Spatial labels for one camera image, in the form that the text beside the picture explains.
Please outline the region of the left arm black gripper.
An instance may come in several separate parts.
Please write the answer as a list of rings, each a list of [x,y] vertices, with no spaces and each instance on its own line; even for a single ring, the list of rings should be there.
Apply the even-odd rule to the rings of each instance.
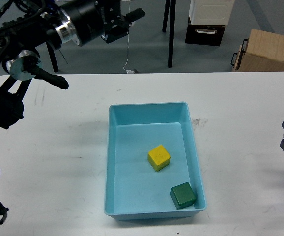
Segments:
[[[60,38],[62,43],[73,41],[78,46],[97,37],[112,43],[129,34],[133,23],[145,16],[138,8],[121,15],[118,0],[74,0],[60,7]]]

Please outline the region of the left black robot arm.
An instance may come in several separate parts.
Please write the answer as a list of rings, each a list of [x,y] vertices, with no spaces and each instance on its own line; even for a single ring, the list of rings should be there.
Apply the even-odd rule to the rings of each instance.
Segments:
[[[55,50],[72,41],[83,46],[100,37],[112,43],[129,34],[145,16],[138,8],[123,15],[118,0],[9,0],[0,9],[0,127],[8,129],[23,118],[23,98],[32,79],[61,89],[69,84],[41,66],[37,47],[46,44],[54,72]]]

